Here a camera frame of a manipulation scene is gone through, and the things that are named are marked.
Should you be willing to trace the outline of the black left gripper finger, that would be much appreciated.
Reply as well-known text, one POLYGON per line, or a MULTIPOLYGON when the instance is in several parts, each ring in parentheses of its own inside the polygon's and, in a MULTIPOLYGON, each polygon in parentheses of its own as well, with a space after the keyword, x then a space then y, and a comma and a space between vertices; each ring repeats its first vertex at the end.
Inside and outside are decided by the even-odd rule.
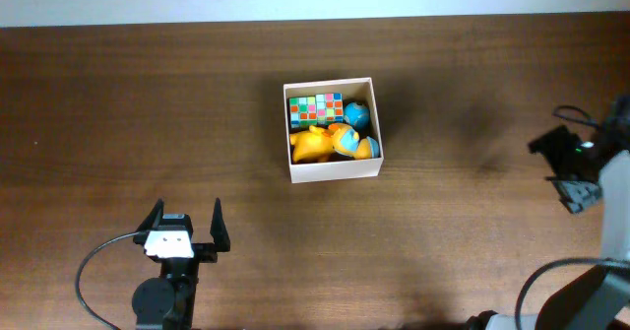
POLYGON ((148 232, 153 230, 159 225, 163 216, 164 202, 162 199, 158 199, 144 220, 139 224, 136 232, 148 232))
POLYGON ((230 237, 223 219, 220 198, 215 200, 210 235, 216 252, 230 251, 230 237))

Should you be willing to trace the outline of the yellow dog toy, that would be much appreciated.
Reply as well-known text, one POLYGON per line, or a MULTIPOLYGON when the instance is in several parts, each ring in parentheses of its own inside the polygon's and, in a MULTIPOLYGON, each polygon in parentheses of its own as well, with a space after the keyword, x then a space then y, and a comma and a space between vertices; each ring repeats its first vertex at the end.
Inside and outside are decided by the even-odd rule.
POLYGON ((311 125, 307 130, 291 133, 289 143, 293 147, 292 162, 326 162, 335 152, 333 135, 338 128, 336 123, 327 128, 311 125))

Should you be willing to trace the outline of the Rubik's cube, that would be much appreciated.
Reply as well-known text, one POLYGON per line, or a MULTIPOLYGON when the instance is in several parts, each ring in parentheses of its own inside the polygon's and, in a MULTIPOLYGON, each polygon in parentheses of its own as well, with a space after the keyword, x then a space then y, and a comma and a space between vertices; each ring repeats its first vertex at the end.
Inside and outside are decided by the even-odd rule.
POLYGON ((288 123, 292 129, 317 124, 318 109, 314 96, 289 98, 287 103, 288 123))
POLYGON ((341 93, 318 94, 315 96, 316 120, 321 125, 344 121, 344 103, 341 93))

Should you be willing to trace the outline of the orange blue duck toy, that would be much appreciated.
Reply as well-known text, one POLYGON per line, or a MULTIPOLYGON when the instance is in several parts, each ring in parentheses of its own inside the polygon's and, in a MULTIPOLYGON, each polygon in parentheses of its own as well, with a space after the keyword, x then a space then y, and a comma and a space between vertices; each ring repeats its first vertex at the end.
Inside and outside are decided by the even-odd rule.
POLYGON ((332 145, 336 153, 355 160, 376 159, 380 157, 380 145, 371 138, 361 138, 350 125, 333 123, 328 126, 332 145))

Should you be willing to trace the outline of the blue ball toy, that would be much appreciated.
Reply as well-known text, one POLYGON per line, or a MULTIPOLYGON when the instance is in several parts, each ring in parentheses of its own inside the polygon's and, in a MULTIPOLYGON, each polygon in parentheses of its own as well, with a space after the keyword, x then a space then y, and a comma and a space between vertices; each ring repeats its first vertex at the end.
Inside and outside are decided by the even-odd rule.
POLYGON ((363 130, 370 122, 370 110, 361 102, 351 102, 344 108, 344 123, 355 130, 363 130))

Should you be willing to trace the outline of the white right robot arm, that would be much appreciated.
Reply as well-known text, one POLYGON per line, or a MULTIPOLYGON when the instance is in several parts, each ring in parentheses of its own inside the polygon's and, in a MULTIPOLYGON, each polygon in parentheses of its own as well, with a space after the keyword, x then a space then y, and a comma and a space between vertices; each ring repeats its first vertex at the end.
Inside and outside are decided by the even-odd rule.
POLYGON ((553 116, 594 129, 588 141, 560 125, 532 140, 528 148, 549 164, 562 205, 572 215, 603 205, 600 253, 569 257, 535 270, 522 285, 513 314, 487 310, 470 317, 466 329, 623 329, 617 314, 629 304, 629 98, 618 98, 601 121, 585 111, 571 117, 568 105, 553 116), (586 272, 555 292, 536 314, 523 314, 526 295, 544 273, 567 266, 586 272))

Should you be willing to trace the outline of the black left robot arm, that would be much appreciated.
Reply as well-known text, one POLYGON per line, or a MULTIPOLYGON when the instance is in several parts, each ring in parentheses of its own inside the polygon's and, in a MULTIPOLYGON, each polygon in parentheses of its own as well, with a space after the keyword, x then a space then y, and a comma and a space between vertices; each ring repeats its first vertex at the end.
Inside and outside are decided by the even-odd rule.
POLYGON ((144 281, 132 296, 137 329, 190 329, 192 327, 199 266, 216 263, 230 250, 221 201, 216 200, 210 226, 211 242, 194 242, 191 218, 167 214, 159 199, 139 224, 133 242, 160 265, 160 273, 144 281))

